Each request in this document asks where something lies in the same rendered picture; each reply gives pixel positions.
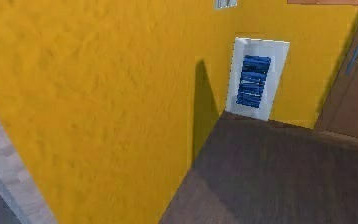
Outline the white framed blue picture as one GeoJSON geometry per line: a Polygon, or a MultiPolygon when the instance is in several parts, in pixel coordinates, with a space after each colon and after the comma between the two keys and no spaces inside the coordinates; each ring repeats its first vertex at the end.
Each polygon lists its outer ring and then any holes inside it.
{"type": "Polygon", "coordinates": [[[287,58],[289,42],[236,38],[225,110],[269,119],[287,58]]]}

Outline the brown room door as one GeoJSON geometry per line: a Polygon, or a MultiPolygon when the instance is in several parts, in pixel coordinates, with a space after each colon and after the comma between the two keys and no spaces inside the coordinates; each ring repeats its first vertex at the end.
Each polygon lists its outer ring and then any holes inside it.
{"type": "Polygon", "coordinates": [[[347,65],[358,46],[358,27],[340,69],[330,87],[314,126],[319,132],[358,139],[358,56],[349,75],[347,65]]]}

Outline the white door frame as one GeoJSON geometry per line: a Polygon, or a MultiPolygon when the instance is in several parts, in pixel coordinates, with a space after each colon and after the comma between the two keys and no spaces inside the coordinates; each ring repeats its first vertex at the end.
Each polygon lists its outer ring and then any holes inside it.
{"type": "Polygon", "coordinates": [[[0,196],[21,224],[59,224],[1,122],[0,196]]]}

